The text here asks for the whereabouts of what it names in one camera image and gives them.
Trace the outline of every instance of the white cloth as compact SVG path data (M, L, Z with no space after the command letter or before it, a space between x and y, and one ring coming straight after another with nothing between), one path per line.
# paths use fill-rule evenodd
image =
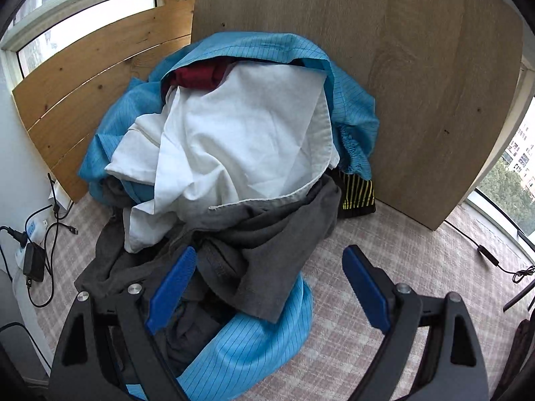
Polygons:
M303 198L339 160L324 81L314 69L239 62L217 89L178 88L162 114L138 117L106 167L154 185L154 199L132 208L128 250L157 243L177 217Z

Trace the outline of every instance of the red cloth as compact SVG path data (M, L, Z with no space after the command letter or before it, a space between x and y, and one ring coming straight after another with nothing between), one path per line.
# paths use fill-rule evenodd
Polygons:
M225 74L228 65L235 62L235 57L219 56L193 62L188 66L175 69L169 74L165 83L167 88L181 86L188 89L214 90Z

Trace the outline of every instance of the plaid carpet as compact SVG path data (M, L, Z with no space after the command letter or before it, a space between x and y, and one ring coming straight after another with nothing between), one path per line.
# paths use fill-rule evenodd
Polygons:
M457 206L449 220L486 246L506 269L523 262L465 206ZM56 292L44 309L36 309L39 325L52 350L58 342L70 305L76 296L73 281L94 257L95 242L110 212L86 195L72 210L68 223L80 234L61 229L54 256ZM479 336L491 391L498 383L532 294L507 313L502 306L529 279L514 285L511 276L483 260L475 247L449 225L430 231L400 212L377 202L375 214L341 220L334 234L320 243L303 269L314 294L314 324L297 356L257 384L241 401L318 400L346 401L370 365L382 341L371 328L349 286L341 266L343 249L358 244L372 264L381 267L394 283L406 282L416 292L445 296L457 291L464 298ZM45 301L46 278L32 288L35 302ZM427 329L419 329L393 399L405 395L416 375Z

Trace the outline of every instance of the pile of clothes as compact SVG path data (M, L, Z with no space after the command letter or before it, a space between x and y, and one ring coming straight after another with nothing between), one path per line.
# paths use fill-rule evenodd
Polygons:
M191 280L154 337L190 399L238 396L306 340L300 271L316 245L337 217L375 210L374 102L294 34L218 33L167 57L148 82L132 80L81 166L114 214L77 289L150 284L194 249ZM143 398L118 330L113 343Z

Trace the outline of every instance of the black garment with yellow stripes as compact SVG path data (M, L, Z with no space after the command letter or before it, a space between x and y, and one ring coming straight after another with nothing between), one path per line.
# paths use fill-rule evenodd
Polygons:
M346 175L340 169L331 170L331 177L342 189L338 218L347 219L375 212L373 182L359 175Z

